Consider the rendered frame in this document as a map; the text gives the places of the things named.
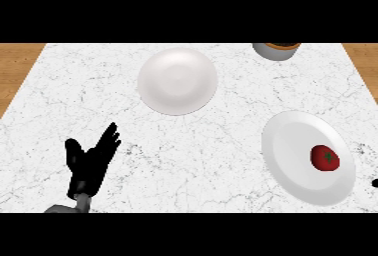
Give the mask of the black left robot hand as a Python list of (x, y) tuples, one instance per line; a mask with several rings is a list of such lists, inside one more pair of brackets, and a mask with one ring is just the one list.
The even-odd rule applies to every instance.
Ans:
[(72, 199), (76, 199), (80, 194), (86, 194), (89, 197), (98, 194), (108, 165), (122, 144), (119, 137), (117, 124), (111, 123), (97, 146), (88, 151), (83, 150), (74, 138), (66, 141), (67, 166), (73, 173), (67, 193)]

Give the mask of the red tomato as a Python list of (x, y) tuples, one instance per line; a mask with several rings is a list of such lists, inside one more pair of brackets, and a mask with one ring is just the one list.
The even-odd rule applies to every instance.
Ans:
[(324, 172), (336, 171), (340, 167), (340, 157), (334, 150), (325, 145), (317, 145), (311, 151), (314, 167)]

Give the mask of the pinkish white plate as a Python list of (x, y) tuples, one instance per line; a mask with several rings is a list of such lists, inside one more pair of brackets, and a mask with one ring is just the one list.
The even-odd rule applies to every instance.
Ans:
[(138, 91), (147, 106), (166, 115), (199, 111), (218, 91), (218, 71), (210, 58), (190, 48), (159, 52), (141, 68)]

